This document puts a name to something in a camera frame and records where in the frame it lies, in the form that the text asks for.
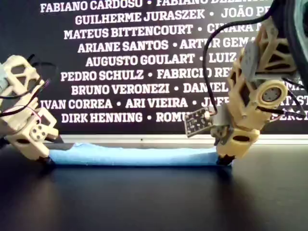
beige plastic bracket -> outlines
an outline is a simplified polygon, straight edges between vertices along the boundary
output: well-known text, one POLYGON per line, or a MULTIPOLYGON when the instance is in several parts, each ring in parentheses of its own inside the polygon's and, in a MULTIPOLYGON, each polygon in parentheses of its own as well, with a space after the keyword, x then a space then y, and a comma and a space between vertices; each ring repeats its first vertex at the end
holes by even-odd
MULTIPOLYGON (((260 54, 256 74, 292 75, 296 71, 287 39, 279 37, 272 18, 263 22, 254 43, 258 45, 260 54)), ((249 82, 241 69, 244 55, 242 49, 227 79, 230 87, 227 107, 232 119, 232 130, 217 145, 217 153, 222 157, 243 157, 258 140, 260 131, 272 116, 272 113, 262 112, 258 107, 275 109, 288 94, 282 80, 263 80, 260 85, 249 82)))
MULTIPOLYGON (((2 92, 1 96, 10 96, 12 93, 23 94, 29 89, 29 84, 39 79, 36 69, 22 56, 12 55, 3 67, 8 76, 9 87, 2 92), (17 67, 21 69, 20 73, 13 74, 13 68, 17 67)), ((12 108, 5 112, 15 111, 26 105, 43 83, 44 81, 41 80, 31 93, 21 97, 12 108)), ((38 99, 35 98, 23 111, 0 117, 0 130, 6 135, 5 139, 30 160, 48 157, 49 149, 43 142, 46 137, 55 139, 59 135, 59 131, 54 128, 57 120, 46 108, 37 107, 38 99)))

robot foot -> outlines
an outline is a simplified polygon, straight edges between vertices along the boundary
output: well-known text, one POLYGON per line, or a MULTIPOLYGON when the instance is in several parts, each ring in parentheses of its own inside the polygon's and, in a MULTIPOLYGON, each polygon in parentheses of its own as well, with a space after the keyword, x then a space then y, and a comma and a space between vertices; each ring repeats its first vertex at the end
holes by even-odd
POLYGON ((216 164, 222 166, 228 166, 235 159, 235 156, 225 155, 224 157, 219 157, 216 164))

printed name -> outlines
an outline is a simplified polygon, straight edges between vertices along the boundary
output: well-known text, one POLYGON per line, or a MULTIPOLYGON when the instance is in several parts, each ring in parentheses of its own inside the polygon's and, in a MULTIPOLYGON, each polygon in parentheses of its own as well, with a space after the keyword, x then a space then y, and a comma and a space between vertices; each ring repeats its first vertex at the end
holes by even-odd
MULTIPOLYGON (((211 62, 234 62, 236 53, 222 53, 221 55, 210 56, 211 62)), ((193 64, 195 54, 150 54, 150 55, 125 55, 125 56, 104 56, 87 58, 86 67, 93 66, 136 66, 136 65, 168 65, 168 64, 193 64)))
POLYGON ((143 70, 75 71, 61 72, 61 81, 104 81, 144 79, 143 70))
POLYGON ((127 99, 125 108, 183 108, 188 107, 185 98, 127 99))
POLYGON ((105 10, 119 8, 142 7, 143 0, 93 0, 93 1, 72 1, 72 2, 54 2, 41 3, 41 13, 53 12, 71 12, 86 10, 105 10))
POLYGON ((140 123, 143 115, 136 113, 63 113, 62 123, 140 123))
POLYGON ((72 85, 72 95, 117 94, 169 94, 168 83, 153 84, 112 84, 112 85, 72 85))
POLYGON ((192 29, 192 24, 185 24, 64 30, 64 39, 105 39, 108 37, 190 35, 192 34, 192 29))
POLYGON ((78 53, 168 50, 168 40, 80 43, 78 53))

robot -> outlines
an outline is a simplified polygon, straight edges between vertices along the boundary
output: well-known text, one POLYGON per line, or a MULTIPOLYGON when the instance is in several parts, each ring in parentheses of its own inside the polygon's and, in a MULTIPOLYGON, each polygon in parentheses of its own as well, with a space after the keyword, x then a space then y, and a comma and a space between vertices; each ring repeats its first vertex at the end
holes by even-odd
MULTIPOLYGON (((215 138, 218 165, 229 165, 243 157, 259 138, 263 127, 273 122, 273 114, 305 117, 279 110, 287 96, 298 102, 285 82, 308 89, 308 0, 274 0, 268 12, 257 19, 227 23, 207 40, 203 56, 203 76, 213 107, 201 108, 184 121, 187 137, 210 131, 215 138), (229 103, 215 105, 206 75, 206 54, 212 39, 230 26, 261 23, 254 41, 249 42, 227 79, 229 103), (301 78, 304 85, 298 83, 301 78)), ((45 140, 55 141, 59 131, 56 119, 46 108, 38 107, 38 94, 49 83, 31 63, 13 55, 0 64, 0 138, 16 147, 26 158, 49 163, 45 140)))
POLYGON ((36 67, 51 63, 30 64, 28 59, 12 55, 0 64, 0 137, 26 158, 50 163, 45 140, 56 141, 57 120, 46 108, 38 108, 38 94, 49 84, 38 74, 36 67))
POLYGON ((273 114, 306 117, 284 82, 308 89, 307 45, 308 0, 274 0, 264 16, 228 23, 215 31, 205 45, 203 56, 203 73, 213 106, 186 116, 187 137, 210 131, 219 156, 217 164, 229 165, 247 153, 264 126, 273 122, 273 114), (225 28, 260 22, 256 39, 241 50, 227 78, 229 103, 217 107, 205 72, 210 42, 225 28), (304 86, 298 83, 300 78, 304 86), (287 96, 296 102, 299 113, 278 109, 287 96))

hole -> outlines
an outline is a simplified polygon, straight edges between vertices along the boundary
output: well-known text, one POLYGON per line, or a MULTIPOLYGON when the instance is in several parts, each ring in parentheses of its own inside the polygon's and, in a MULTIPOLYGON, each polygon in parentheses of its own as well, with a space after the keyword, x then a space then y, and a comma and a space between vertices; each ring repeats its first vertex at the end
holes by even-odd
POLYGON ((25 83, 26 83, 26 76, 21 76, 21 77, 18 77, 17 79, 21 82, 22 85, 25 85, 25 83))
POLYGON ((250 82, 250 85, 252 87, 253 90, 257 90, 257 84, 255 82, 250 82))
POLYGON ((45 116, 41 116, 41 124, 49 126, 50 122, 45 116))
POLYGON ((240 90, 240 96, 244 102, 244 105, 247 106, 249 104, 249 95, 250 91, 246 85, 246 83, 243 84, 242 89, 240 90))
POLYGON ((16 142, 20 143, 20 144, 29 144, 30 142, 27 141, 26 139, 18 139, 16 140, 16 142))
POLYGON ((236 84, 236 73, 235 72, 233 72, 230 79, 233 81, 233 85, 235 85, 236 84))
POLYGON ((262 50, 265 51, 266 48, 268 47, 268 43, 264 43, 261 47, 262 47, 262 50))
POLYGON ((267 34, 267 32, 266 32, 266 30, 264 30, 264 32, 263 32, 263 38, 264 39, 268 39, 269 37, 268 37, 268 34, 267 34))
POLYGON ((32 89, 33 87, 35 87, 35 85, 37 84, 37 81, 35 79, 31 79, 29 80, 28 83, 28 90, 32 89))
POLYGON ((277 64, 274 66, 267 67, 266 70, 272 71, 272 70, 277 70, 277 69, 288 69, 288 68, 290 68, 289 64, 277 64))
POLYGON ((11 73, 14 75, 22 74, 24 73, 25 69, 26 67, 24 65, 18 65, 11 69, 11 73))
POLYGON ((278 44, 276 50, 281 52, 281 53, 284 53, 284 54, 290 53, 289 47, 287 45, 282 44, 282 43, 278 44))
POLYGON ((280 57, 280 56, 278 56, 278 55, 276 55, 276 54, 273 54, 273 55, 271 56, 269 62, 272 63, 272 62, 280 61, 280 60, 283 60, 283 58, 280 57))
POLYGON ((235 141, 240 141, 240 142, 249 142, 250 138, 247 136, 234 136, 233 139, 235 141))
POLYGON ((308 3, 304 5, 303 28, 306 37, 308 37, 308 3))

